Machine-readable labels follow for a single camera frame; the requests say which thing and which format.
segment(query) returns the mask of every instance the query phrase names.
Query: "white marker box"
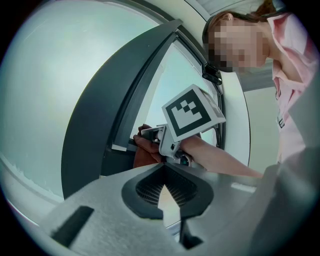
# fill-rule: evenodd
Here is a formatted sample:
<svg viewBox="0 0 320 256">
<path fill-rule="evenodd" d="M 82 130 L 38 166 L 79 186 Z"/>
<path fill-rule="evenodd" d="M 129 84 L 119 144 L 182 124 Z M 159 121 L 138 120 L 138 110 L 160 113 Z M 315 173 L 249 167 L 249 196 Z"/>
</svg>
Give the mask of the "white marker box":
<svg viewBox="0 0 320 256">
<path fill-rule="evenodd" d="M 203 133 L 226 121 L 212 97 L 195 84 L 162 107 L 174 142 Z"/>
</svg>

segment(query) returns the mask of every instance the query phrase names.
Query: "dark hair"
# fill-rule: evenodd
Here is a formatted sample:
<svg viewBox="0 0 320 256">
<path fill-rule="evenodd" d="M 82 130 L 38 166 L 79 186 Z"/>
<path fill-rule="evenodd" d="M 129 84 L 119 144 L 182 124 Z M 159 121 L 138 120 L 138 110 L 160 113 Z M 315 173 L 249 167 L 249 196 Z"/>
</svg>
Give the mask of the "dark hair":
<svg viewBox="0 0 320 256">
<path fill-rule="evenodd" d="M 282 8 L 277 11 L 272 0 L 264 0 L 263 3 L 258 7 L 256 11 L 248 14 L 241 14 L 232 10 L 224 10 L 219 12 L 217 15 L 212 16 L 205 24 L 202 32 L 202 43 L 203 48 L 208 54 L 208 63 L 212 66 L 219 68 L 225 72 L 232 72 L 232 67 L 227 66 L 226 61 L 221 61 L 217 56 L 215 57 L 214 50 L 209 49 L 209 31 L 214 27 L 218 26 L 221 21 L 225 20 L 227 14 L 231 14 L 234 18 L 243 20 L 250 23 L 267 22 L 267 18 L 278 16 L 286 13 L 286 8 Z"/>
</svg>

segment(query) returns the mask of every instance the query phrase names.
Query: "window glass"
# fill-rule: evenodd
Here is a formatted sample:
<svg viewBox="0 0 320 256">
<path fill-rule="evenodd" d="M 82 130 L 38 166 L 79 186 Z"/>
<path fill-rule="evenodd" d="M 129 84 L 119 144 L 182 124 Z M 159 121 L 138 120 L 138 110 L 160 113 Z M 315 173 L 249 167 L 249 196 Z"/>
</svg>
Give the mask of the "window glass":
<svg viewBox="0 0 320 256">
<path fill-rule="evenodd" d="M 138 127 L 143 123 L 151 127 L 166 124 L 162 106 L 192 84 L 208 92 L 214 99 L 217 98 L 195 68 L 196 64 L 199 66 L 197 60 L 185 56 L 183 52 L 187 49 L 182 47 L 173 43 L 165 54 L 144 97 L 131 136 L 138 132 Z M 214 137 L 212 129 L 202 134 L 202 138 L 210 144 L 215 141 Z"/>
<path fill-rule="evenodd" d="M 48 2 L 25 21 L 0 68 L 0 157 L 12 172 L 63 196 L 64 138 L 81 93 L 108 58 L 157 25 L 98 1 Z"/>
</svg>

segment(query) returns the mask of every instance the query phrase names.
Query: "woman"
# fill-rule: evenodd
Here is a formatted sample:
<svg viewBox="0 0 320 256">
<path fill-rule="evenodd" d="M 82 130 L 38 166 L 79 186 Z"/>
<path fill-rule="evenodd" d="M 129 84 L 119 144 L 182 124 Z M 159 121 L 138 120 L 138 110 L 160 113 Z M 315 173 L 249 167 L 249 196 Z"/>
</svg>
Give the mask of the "woman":
<svg viewBox="0 0 320 256">
<path fill-rule="evenodd" d="M 276 12 L 272 0 L 265 0 L 247 15 L 226 10 L 212 17 L 202 40 L 209 63 L 222 71 L 261 67 L 267 58 L 273 59 L 272 79 L 279 106 L 278 162 L 302 151 L 303 138 L 288 110 L 311 82 L 319 58 L 299 20 L 292 13 Z M 181 148 L 208 171 L 262 176 L 198 137 L 185 139 Z"/>
</svg>

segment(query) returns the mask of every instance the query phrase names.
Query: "white wall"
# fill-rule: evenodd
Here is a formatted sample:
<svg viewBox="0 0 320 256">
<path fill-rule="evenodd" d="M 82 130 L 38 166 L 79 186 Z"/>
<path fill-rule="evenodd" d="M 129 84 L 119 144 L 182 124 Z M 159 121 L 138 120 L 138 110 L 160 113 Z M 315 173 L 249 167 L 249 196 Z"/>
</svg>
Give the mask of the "white wall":
<svg viewBox="0 0 320 256">
<path fill-rule="evenodd" d="M 0 153 L 12 172 L 62 197 L 62 149 L 77 100 L 113 53 L 155 26 L 120 5 L 68 0 L 23 24 L 0 67 Z"/>
<path fill-rule="evenodd" d="M 257 10 L 263 0 L 196 0 L 210 15 L 216 15 L 225 10 L 247 14 Z M 280 0 L 273 0 L 278 10 L 284 6 Z"/>
<path fill-rule="evenodd" d="M 277 162 L 279 132 L 276 118 L 279 109 L 275 93 L 275 87 L 244 93 L 251 132 L 249 167 L 261 173 Z"/>
<path fill-rule="evenodd" d="M 236 72 L 222 72 L 225 107 L 224 150 L 248 165 L 250 158 L 250 125 L 246 100 Z"/>
</svg>

